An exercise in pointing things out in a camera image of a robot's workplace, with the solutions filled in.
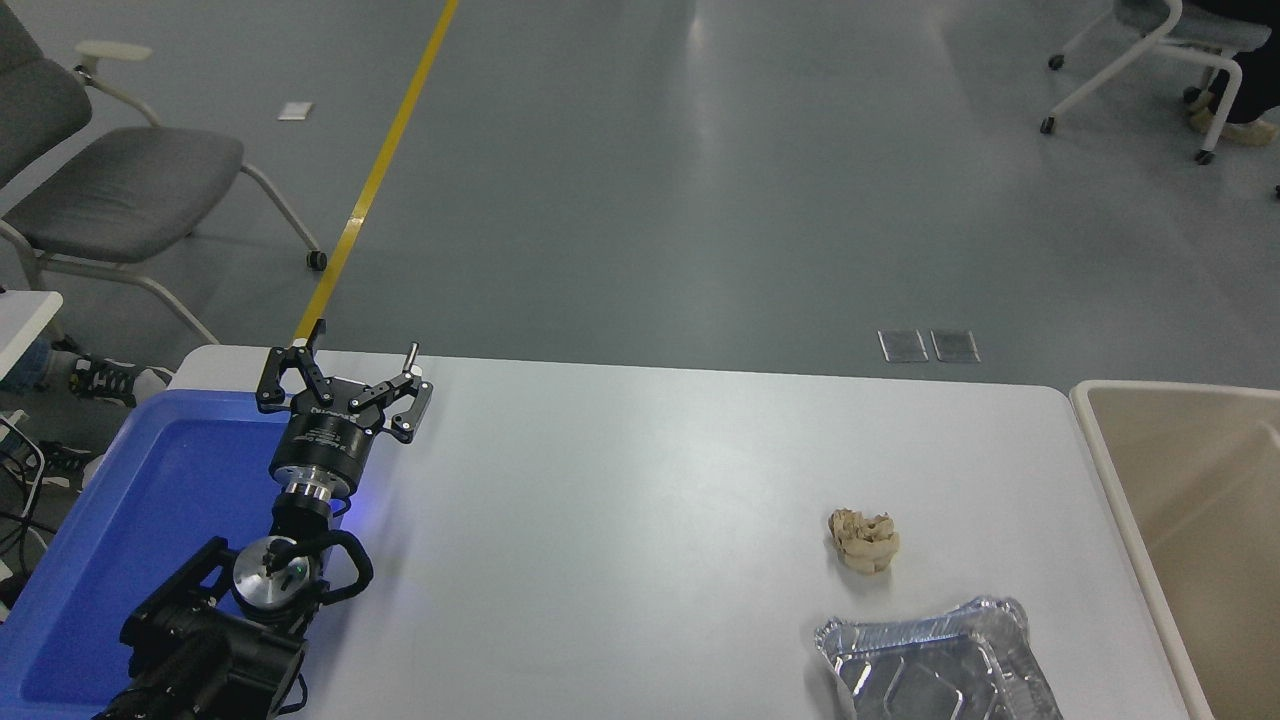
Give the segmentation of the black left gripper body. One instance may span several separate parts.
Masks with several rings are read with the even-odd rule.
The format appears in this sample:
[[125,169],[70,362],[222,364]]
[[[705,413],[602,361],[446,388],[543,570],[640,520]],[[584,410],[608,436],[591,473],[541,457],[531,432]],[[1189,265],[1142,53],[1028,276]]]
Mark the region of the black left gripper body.
[[364,383],[335,383],[333,401],[325,406],[311,389],[291,400],[291,419],[270,461],[270,474],[280,486],[319,482],[334,493],[358,489],[374,436],[385,421],[384,409],[351,402],[365,391]]

